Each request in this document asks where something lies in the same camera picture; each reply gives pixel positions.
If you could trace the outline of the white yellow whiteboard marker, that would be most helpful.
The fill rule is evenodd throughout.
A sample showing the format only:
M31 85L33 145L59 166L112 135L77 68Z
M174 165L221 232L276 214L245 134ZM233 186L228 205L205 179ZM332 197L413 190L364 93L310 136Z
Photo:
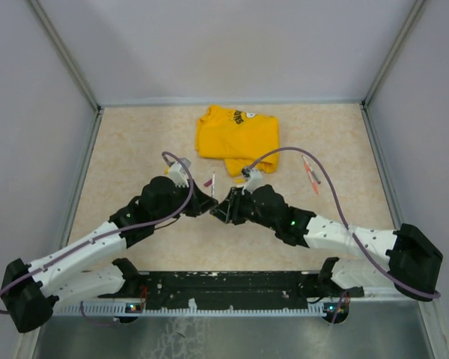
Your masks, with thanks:
M216 173L213 171L211 179L211 197L215 198L216 195Z

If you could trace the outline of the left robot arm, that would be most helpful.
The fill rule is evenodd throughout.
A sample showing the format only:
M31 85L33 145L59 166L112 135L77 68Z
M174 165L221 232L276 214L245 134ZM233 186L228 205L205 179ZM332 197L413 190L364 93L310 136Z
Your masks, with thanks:
M3 314L24 334L45 324L59 307L117 292L135 295L141 279L130 262L118 259L94 271L90 266L152 236L168 219L196 218L217 203L192 179L152 178L139 196L77 242L29 263L20 258L8 263L0 289Z

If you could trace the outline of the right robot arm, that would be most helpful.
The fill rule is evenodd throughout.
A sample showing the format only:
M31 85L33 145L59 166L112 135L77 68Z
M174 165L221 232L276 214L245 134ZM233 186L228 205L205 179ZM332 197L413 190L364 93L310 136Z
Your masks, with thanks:
M287 245L335 252L319 278L327 295L354 287L392 286L417 301L439 296L443 255L414 225L376 230L341 224L287 204L270 185L253 191L233 187L210 213L225 224L259 224Z

